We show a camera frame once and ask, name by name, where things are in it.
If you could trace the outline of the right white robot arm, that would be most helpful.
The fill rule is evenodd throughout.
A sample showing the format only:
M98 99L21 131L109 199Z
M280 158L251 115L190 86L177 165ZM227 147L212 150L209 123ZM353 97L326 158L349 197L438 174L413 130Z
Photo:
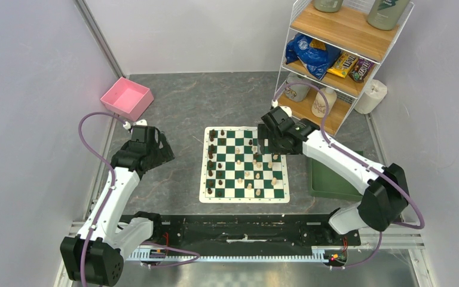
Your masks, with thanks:
M260 152L275 155L302 154L312 158L349 182L361 201L331 213L321 228L322 239L330 245L349 231L369 227L385 231L408 206L408 188L403 169L368 160L329 137L308 119L294 121L289 109L277 106L262 116L258 126Z

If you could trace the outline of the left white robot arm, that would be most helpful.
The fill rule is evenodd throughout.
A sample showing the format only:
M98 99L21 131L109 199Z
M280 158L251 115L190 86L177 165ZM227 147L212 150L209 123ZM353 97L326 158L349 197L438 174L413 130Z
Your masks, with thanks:
M135 124L131 139L111 158L108 181L88 220L76 236L65 237L60 253L73 281L114 286L124 261L144 241L160 242L164 229L157 213L138 213L122 229L124 208L143 175L175 155L166 136L154 126Z

